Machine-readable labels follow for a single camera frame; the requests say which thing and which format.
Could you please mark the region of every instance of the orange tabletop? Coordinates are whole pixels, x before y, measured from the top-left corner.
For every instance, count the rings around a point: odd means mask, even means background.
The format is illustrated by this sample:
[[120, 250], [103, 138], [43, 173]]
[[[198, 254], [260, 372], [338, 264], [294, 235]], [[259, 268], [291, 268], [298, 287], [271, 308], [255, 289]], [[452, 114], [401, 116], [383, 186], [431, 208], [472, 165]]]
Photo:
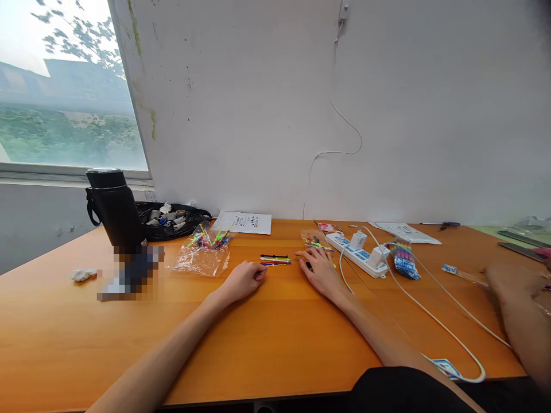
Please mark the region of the orange tabletop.
[[[348, 238], [356, 231], [337, 222]], [[438, 232], [416, 226], [443, 245], [415, 244], [414, 253], [487, 327], [504, 337], [491, 297], [479, 286], [440, 270], [450, 264], [477, 274], [492, 262], [542, 269], [541, 264], [497, 246], [497, 239], [467, 227]], [[0, 411], [85, 410], [132, 363], [169, 333], [243, 260], [260, 254], [293, 255], [303, 248], [302, 229], [312, 221], [274, 220], [272, 234], [238, 234], [228, 269], [218, 278], [160, 271], [156, 301], [96, 299], [99, 280], [82, 284], [71, 271], [95, 267], [113, 273], [103, 228], [0, 276]], [[393, 237], [371, 228], [380, 242]], [[165, 263], [183, 240], [163, 243]], [[368, 237], [364, 249], [375, 246]], [[356, 265], [344, 273], [366, 308], [415, 348], [448, 359], [477, 377], [469, 355], [422, 312], [391, 277], [373, 279]], [[446, 324], [484, 365], [489, 379], [525, 375], [513, 352], [470, 320], [422, 269], [421, 280], [398, 280]], [[271, 267], [264, 285], [228, 309], [200, 341], [166, 404], [274, 398], [349, 391], [360, 375], [381, 362], [344, 315], [308, 283], [298, 263]]]

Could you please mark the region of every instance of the bottle lid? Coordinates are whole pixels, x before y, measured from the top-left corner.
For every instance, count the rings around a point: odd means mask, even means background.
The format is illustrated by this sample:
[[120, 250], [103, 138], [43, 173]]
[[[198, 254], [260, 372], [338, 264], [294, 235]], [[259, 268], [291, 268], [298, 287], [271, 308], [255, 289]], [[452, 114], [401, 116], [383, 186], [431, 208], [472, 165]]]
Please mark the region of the bottle lid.
[[117, 186], [126, 186], [125, 175], [118, 168], [92, 168], [86, 171], [86, 176], [92, 188], [116, 188]]

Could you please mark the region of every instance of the skin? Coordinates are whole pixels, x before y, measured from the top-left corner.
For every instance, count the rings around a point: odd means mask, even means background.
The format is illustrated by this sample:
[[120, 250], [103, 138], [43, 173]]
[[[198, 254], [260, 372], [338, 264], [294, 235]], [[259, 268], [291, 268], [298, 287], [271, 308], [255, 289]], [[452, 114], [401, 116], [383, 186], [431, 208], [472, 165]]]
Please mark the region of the skin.
[[534, 301], [549, 292], [549, 276], [523, 267], [486, 269], [490, 289], [499, 299], [505, 331], [522, 366], [544, 396], [551, 399], [551, 326]]
[[[407, 366], [424, 371], [450, 388], [475, 411], [483, 412], [432, 363], [363, 307], [342, 284], [329, 253], [310, 249], [296, 255], [302, 258], [300, 267], [311, 284], [349, 317], [385, 366]], [[305, 260], [311, 264], [311, 270]], [[130, 367], [88, 412], [153, 412], [164, 400], [208, 327], [230, 304], [252, 294], [262, 284], [266, 270], [265, 266], [247, 261], [235, 267], [217, 290], [170, 335]]]
[[88, 412], [153, 412], [208, 327], [230, 304], [252, 294], [262, 284], [266, 270], [263, 265], [247, 261], [235, 267], [217, 290], [130, 367]]
[[[384, 366], [405, 366], [421, 370], [448, 387], [474, 411], [484, 411], [421, 353], [364, 308], [361, 301], [348, 291], [340, 280], [329, 252], [325, 252], [321, 248], [311, 248], [296, 252], [295, 255], [301, 257], [300, 267], [316, 290], [346, 314]], [[306, 261], [312, 266], [311, 270], [306, 266]]]

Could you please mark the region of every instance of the hand on table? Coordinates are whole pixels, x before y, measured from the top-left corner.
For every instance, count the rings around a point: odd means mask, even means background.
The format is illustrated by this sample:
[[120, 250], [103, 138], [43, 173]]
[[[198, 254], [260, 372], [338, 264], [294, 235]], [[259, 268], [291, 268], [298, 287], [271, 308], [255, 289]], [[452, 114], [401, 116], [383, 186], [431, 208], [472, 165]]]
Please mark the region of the hand on table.
[[[309, 248], [306, 251], [296, 252], [295, 255], [304, 258], [299, 260], [300, 268], [316, 290], [331, 301], [334, 302], [342, 293], [348, 293], [335, 270], [330, 252], [321, 248]], [[305, 260], [310, 263], [312, 269], [308, 268]]]
[[529, 295], [533, 298], [540, 293], [543, 285], [551, 283], [543, 272], [506, 264], [489, 266], [486, 275], [490, 288], [501, 297]]
[[228, 304], [239, 301], [262, 284], [266, 270], [261, 264], [243, 261], [234, 268], [217, 292]]

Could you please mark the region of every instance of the glass pane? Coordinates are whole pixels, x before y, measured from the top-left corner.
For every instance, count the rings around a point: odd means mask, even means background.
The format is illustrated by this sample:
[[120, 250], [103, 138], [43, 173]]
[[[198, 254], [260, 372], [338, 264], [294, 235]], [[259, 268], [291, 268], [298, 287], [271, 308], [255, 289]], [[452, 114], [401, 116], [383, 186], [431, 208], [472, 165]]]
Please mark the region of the glass pane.
[[147, 170], [107, 0], [0, 1], [0, 162]]

